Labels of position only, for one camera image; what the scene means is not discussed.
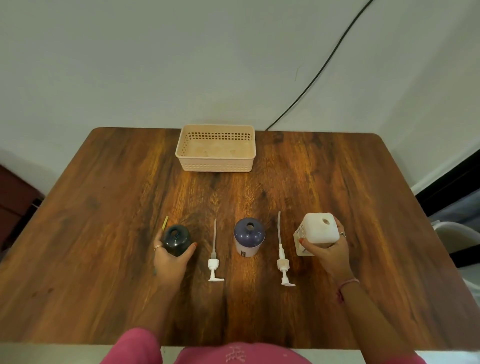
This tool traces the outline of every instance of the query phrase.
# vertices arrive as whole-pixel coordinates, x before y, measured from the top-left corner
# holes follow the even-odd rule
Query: pink thread bracelet
[[[338,302],[340,303],[343,303],[345,302],[345,299],[343,298],[343,294],[342,294],[342,291],[341,289],[346,286],[347,284],[349,283],[353,283],[353,282],[357,282],[357,283],[360,283],[360,281],[356,278],[352,278],[352,279],[348,279],[346,280],[345,282],[343,282],[342,284],[340,284],[340,286],[338,287],[338,291],[336,292],[336,296],[338,298]]]

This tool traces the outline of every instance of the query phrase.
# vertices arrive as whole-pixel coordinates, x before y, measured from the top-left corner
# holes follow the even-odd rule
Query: peach plastic basket
[[[187,172],[250,172],[255,130],[248,125],[185,125],[175,155]]]

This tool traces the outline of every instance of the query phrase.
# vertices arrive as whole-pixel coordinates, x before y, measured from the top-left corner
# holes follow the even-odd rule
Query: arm
[[[345,232],[340,221],[335,220],[339,232]],[[327,249],[313,245],[306,239],[300,243],[320,259],[338,286],[354,278],[350,268],[347,239],[343,235]],[[348,283],[342,287],[341,292],[353,335],[367,364],[383,364],[399,358],[419,359],[413,348],[395,331],[361,285],[356,282]]]
[[[161,247],[162,230],[159,229],[153,246],[155,248],[154,265],[158,278],[158,288],[138,318],[138,327],[152,332],[160,346],[165,334],[165,321],[173,299],[180,290],[181,281],[187,269],[187,263],[192,257],[197,243],[189,246],[181,256],[175,257]]]
[[[197,243],[193,243],[181,256],[174,257],[161,247],[162,230],[153,241],[154,265],[157,275],[156,291],[140,313],[133,328],[120,337],[102,364],[159,364],[162,363],[160,346],[165,335],[165,322],[175,295],[187,269]]]

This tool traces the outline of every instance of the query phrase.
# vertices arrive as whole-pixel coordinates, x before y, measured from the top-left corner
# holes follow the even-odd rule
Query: black cable
[[[280,115],[280,117],[275,120],[272,125],[270,125],[266,130],[269,130],[272,126],[274,126],[281,118],[284,117],[284,115],[290,111],[290,109],[292,107],[295,106],[295,104],[298,102],[298,100],[300,100],[302,98],[302,96],[305,94],[305,92],[308,91],[308,89],[311,87],[311,85],[313,85],[313,83],[317,80],[318,76],[320,76],[320,74],[323,72],[323,70],[325,69],[325,67],[328,65],[328,63],[330,62],[330,60],[332,59],[333,55],[335,54],[336,50],[338,49],[338,46],[340,46],[340,44],[343,42],[343,38],[345,38],[345,36],[347,35],[347,33],[350,31],[351,27],[353,27],[353,25],[355,24],[355,22],[357,21],[358,18],[360,18],[360,15],[363,14],[363,12],[370,6],[370,4],[373,2],[373,0],[370,0],[369,2],[366,3],[366,5],[362,8],[362,10],[360,10],[360,12],[357,14],[357,16],[355,17],[355,19],[353,19],[353,21],[350,23],[350,25],[348,26],[347,30],[343,33],[342,37],[340,38],[340,40],[338,41],[338,43],[336,44],[333,52],[330,54],[330,57],[328,57],[327,59],[327,62],[325,62],[325,64],[323,65],[322,69],[317,73],[317,75],[315,76],[315,78],[312,80],[312,82],[310,82],[310,84],[307,86],[307,88],[301,93],[300,96],[298,96],[298,98],[295,100],[295,102],[293,104],[290,105],[290,107],[287,109],[287,111],[285,111],[282,115]]]

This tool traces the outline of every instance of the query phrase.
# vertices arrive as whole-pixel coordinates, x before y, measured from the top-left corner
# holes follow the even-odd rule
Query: dark green bottle
[[[192,244],[190,232],[183,225],[170,226],[163,237],[163,247],[174,256],[180,256]]]

